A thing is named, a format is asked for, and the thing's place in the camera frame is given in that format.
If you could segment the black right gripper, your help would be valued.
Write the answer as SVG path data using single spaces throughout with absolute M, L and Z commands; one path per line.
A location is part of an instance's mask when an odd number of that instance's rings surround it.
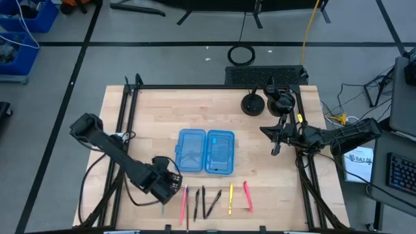
M 260 130 L 268 137 L 275 140 L 274 155 L 280 153 L 281 143 L 289 146 L 305 149 L 306 144 L 301 141 L 300 135 L 297 133 L 296 125 L 293 123 L 286 124 L 287 115 L 280 116 L 278 125 L 272 127 L 260 127 Z

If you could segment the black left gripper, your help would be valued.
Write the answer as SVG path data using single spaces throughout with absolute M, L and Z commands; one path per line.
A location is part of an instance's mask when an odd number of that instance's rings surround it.
M 182 176 L 179 174 L 172 174 L 169 172 L 151 172 L 143 181 L 142 189 L 145 193 L 156 193 L 159 196 L 159 201 L 166 205 L 174 196 L 174 193 L 169 192 L 170 188 L 177 192 L 181 188 Z

